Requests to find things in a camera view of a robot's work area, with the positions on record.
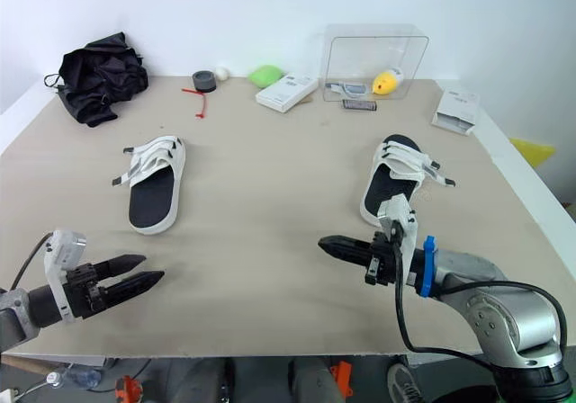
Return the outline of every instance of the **black strap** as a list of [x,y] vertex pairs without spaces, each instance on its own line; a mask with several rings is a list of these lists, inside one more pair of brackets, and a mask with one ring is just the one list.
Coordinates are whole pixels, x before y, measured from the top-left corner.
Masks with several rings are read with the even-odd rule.
[[[48,84],[48,83],[47,83],[48,79],[51,78],[51,77],[53,77],[53,76],[56,77],[56,80],[55,80],[54,82],[52,82],[52,84]],[[46,75],[46,76],[44,77],[44,85],[45,85],[45,86],[49,86],[50,88],[56,88],[56,87],[57,87],[56,84],[58,83],[58,81],[59,81],[60,78],[61,78],[60,73],[53,73],[52,75]]]

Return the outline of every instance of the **slipper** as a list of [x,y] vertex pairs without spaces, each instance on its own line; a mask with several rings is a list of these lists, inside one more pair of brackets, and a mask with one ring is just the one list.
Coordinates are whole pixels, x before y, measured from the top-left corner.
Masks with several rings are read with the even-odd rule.
[[360,214],[371,225],[380,227],[378,209],[392,196],[404,193],[407,201],[429,176],[440,184],[456,186],[437,172],[440,165],[420,152],[414,141],[391,135],[378,146],[373,157],[370,183],[360,203]]
[[178,213],[178,195],[184,170],[184,143],[176,136],[162,136],[147,144],[124,149],[132,155],[130,170],[112,185],[130,182],[129,220],[144,235],[170,228]]

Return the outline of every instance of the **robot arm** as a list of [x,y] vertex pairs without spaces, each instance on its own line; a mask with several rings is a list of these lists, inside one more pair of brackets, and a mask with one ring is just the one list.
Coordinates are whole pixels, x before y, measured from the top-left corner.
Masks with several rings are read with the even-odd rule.
[[154,286],[162,271],[136,273],[110,287],[101,280],[122,275],[146,259],[143,255],[121,255],[99,264],[78,261],[85,237],[55,230],[45,244],[44,269],[49,285],[30,292],[22,288],[0,290],[0,352],[32,340],[40,329],[60,320],[89,318],[134,298]]
[[[418,295],[458,311],[476,335],[506,401],[563,401],[572,394],[554,313],[539,295],[501,286],[507,279],[495,264],[438,250],[433,237],[424,249],[414,248],[418,224],[403,194],[383,202],[378,217],[382,232],[374,234],[372,243],[330,236],[319,246],[338,259],[364,266],[369,284],[405,283]],[[473,282],[479,286],[466,289],[464,285]]]

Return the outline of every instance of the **table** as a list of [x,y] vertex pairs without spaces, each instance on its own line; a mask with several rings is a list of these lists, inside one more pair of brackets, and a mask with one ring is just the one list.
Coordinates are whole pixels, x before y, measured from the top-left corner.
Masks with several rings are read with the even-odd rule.
[[[151,77],[149,90],[114,106],[118,120],[95,129],[53,99],[0,157],[0,285],[54,228],[86,234],[86,261],[134,252],[148,257],[142,270],[166,271],[137,299],[44,329],[14,352],[404,352],[393,287],[365,285],[363,270],[316,246],[331,234],[372,237],[358,207],[374,149],[392,133],[413,138],[458,182],[452,189],[428,181],[415,193],[418,243],[435,235],[441,248],[484,256],[509,278],[549,289],[576,325],[574,279],[496,167],[499,157],[474,136],[429,125],[441,95],[434,81],[415,81],[407,98],[379,102],[377,112],[345,112],[316,93],[280,114],[254,101],[248,81],[232,79],[208,95],[203,120],[194,118],[200,98],[180,92],[188,85],[185,77]],[[187,150],[179,216],[166,233],[145,237],[128,224],[128,188],[111,180],[128,167],[124,147],[166,134]],[[486,134],[481,126],[478,134]],[[41,284],[37,260],[22,286]],[[477,351],[455,312],[406,292],[416,344]]]

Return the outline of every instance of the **green sponge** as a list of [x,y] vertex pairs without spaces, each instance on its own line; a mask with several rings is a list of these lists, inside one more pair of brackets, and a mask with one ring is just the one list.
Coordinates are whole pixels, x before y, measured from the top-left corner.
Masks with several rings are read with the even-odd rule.
[[258,88],[266,88],[278,81],[284,74],[276,66],[262,66],[248,75],[248,79]]

